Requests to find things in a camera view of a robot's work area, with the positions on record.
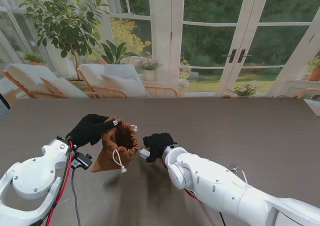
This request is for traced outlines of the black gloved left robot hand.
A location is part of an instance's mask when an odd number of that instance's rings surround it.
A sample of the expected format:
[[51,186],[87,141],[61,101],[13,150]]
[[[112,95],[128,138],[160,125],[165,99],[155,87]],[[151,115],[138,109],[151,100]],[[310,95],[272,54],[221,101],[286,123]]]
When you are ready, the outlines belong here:
[[102,135],[113,129],[118,121],[98,114],[88,114],[66,135],[66,141],[72,142],[78,148],[87,144],[95,145]]

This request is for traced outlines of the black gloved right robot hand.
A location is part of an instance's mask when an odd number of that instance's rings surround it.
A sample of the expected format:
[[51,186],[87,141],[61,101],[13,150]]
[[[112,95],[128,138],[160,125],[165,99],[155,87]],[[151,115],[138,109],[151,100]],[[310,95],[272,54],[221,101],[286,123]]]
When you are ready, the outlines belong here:
[[146,148],[150,149],[150,154],[146,158],[148,163],[153,163],[156,159],[160,159],[165,151],[165,149],[175,142],[172,136],[167,133],[153,133],[150,136],[145,136],[143,138],[143,144]]

